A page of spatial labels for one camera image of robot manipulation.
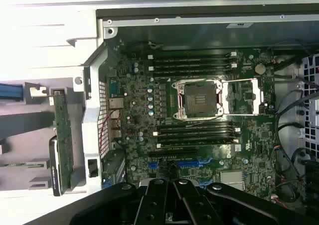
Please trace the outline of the metal socket cover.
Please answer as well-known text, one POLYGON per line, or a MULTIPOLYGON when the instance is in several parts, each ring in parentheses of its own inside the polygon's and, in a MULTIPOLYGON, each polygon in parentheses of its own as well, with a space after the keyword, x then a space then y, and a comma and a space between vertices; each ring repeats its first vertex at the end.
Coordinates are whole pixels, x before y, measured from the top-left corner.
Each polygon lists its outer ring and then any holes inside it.
POLYGON ((259 79, 221 80, 217 89, 222 115, 255 116, 260 114, 260 105, 264 102, 264 93, 259 79))

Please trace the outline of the open dark PC case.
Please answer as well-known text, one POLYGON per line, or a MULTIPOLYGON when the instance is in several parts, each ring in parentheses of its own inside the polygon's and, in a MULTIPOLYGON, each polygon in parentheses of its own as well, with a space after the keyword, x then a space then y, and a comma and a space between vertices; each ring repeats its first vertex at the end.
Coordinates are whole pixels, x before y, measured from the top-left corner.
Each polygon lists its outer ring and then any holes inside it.
POLYGON ((319 85, 301 75, 303 59, 319 54, 319 15, 160 17, 98 21, 102 45, 90 65, 82 123, 89 193, 125 180, 125 155, 104 133, 110 110, 106 76, 125 51, 262 49, 275 59, 275 191, 269 201, 319 210, 319 161, 305 148, 305 101, 319 85))

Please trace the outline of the blue PCIe expansion slot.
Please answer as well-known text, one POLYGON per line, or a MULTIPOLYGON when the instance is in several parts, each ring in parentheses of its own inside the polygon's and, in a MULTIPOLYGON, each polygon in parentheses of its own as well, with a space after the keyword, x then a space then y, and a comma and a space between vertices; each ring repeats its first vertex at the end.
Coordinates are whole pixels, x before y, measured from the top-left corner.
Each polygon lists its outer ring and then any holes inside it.
MULTIPOLYGON (((183 161, 170 160, 167 162, 169 165, 177 166, 177 168, 193 168, 193 167, 201 167, 202 166, 198 162, 198 160, 183 160, 183 161)), ((148 167, 149 167, 149 169, 157 169, 160 165, 163 165, 164 163, 165 163, 165 161, 149 162, 148 167)))

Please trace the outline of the CPU socket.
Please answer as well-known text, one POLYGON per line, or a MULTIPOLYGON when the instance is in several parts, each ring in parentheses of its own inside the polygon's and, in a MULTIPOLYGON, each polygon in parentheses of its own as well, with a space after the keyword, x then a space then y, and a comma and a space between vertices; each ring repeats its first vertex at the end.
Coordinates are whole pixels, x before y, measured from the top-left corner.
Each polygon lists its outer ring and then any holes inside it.
POLYGON ((224 114, 222 82, 214 79, 187 79, 172 83, 176 109, 172 117, 182 121, 212 120, 224 114))

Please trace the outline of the hard disk with blue caddy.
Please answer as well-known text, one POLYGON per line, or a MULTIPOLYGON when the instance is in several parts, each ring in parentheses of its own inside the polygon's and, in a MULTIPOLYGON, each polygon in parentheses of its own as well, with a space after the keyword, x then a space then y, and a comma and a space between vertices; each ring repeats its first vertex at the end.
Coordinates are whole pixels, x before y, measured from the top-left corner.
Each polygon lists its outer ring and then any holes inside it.
POLYGON ((0 83, 0 99, 23 100, 23 85, 0 83))

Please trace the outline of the black PCIe expansion slot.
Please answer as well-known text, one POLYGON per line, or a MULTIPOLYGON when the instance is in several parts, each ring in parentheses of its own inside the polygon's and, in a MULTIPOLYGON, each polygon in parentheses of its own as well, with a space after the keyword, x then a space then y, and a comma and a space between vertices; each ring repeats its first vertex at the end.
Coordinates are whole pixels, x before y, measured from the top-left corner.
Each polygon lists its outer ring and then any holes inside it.
POLYGON ((148 157, 186 156, 194 154, 197 154, 197 149, 161 150, 148 152, 148 157))

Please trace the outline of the silver chipset heatsink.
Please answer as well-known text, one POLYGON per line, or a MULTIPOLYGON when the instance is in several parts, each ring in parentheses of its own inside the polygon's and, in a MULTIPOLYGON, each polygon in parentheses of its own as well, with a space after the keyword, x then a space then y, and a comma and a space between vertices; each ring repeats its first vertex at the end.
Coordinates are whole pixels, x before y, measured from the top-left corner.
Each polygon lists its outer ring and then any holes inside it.
POLYGON ((245 190, 242 171, 221 171, 220 182, 241 191, 245 190))

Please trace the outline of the green motherboard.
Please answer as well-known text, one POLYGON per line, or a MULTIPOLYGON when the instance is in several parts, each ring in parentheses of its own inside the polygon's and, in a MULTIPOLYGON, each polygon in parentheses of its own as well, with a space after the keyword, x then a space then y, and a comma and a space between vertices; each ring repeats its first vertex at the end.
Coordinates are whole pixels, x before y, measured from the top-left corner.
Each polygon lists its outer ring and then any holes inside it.
MULTIPOLYGON (((117 65, 113 66, 106 76, 108 97, 110 97, 109 80, 117 78, 118 95, 116 98, 124 99, 124 108, 121 110, 121 138, 112 138, 111 121, 104 123, 104 133, 109 136, 109 141, 114 149, 122 149, 125 155, 126 168, 125 180, 136 186, 142 180, 157 176, 157 169, 149 169, 149 162, 176 160, 198 160, 201 167, 180 168, 179 176, 183 179, 193 179, 201 187, 206 187, 214 182, 220 182, 221 171, 242 171, 245 185, 244 192, 269 200, 275 191, 275 160, 272 157, 275 145, 275 85, 274 85, 275 59, 269 52, 262 49, 231 49, 231 50, 190 50, 190 51, 156 51, 154 53, 125 51, 119 57, 117 65), (148 60, 148 55, 156 57, 169 56, 195 56, 230 54, 229 59, 201 59, 202 60, 232 60, 232 64, 190 64, 172 66, 195 65, 231 65, 234 69, 228 70, 168 70, 168 71, 232 71, 231 74, 222 76, 192 76, 192 77, 154 77, 148 71, 149 66, 158 66, 154 61, 148 60), (258 64, 266 66, 266 72, 259 75, 255 72, 258 64), (259 86, 264 93, 264 102, 260 105, 260 114, 255 116, 229 116, 222 115, 212 120, 182 121, 172 117, 176 109, 176 95, 172 92, 172 83, 187 79, 214 79, 238 80, 259 79, 259 86), (234 130, 218 129, 234 132, 237 144, 201 146, 191 148, 158 149, 158 138, 153 132, 158 132, 158 127, 173 126, 198 126, 198 125, 231 124, 234 130), (197 154, 186 156, 148 157, 150 151, 197 149, 197 154)), ((173 132, 189 132, 205 130, 184 130, 173 132)), ((170 136, 172 137, 206 137, 204 136, 170 136)))

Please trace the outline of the teal port connector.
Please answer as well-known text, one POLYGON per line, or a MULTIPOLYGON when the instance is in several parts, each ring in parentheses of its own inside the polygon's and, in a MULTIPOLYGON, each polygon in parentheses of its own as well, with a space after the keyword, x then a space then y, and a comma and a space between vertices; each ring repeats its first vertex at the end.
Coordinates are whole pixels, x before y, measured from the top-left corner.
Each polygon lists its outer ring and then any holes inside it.
POLYGON ((110 90, 110 97, 116 97, 118 95, 118 81, 117 78, 110 78, 109 80, 109 90, 110 90))

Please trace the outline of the silver perforated drive cage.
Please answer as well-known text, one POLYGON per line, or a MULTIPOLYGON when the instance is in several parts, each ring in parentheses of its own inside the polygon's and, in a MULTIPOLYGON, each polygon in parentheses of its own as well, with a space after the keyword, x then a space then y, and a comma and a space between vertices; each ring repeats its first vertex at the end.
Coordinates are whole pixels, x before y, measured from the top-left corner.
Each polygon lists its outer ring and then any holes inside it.
MULTIPOLYGON (((319 85, 319 54, 303 59, 301 75, 319 85)), ((306 153, 319 161, 319 96, 305 101, 305 148, 306 153)))

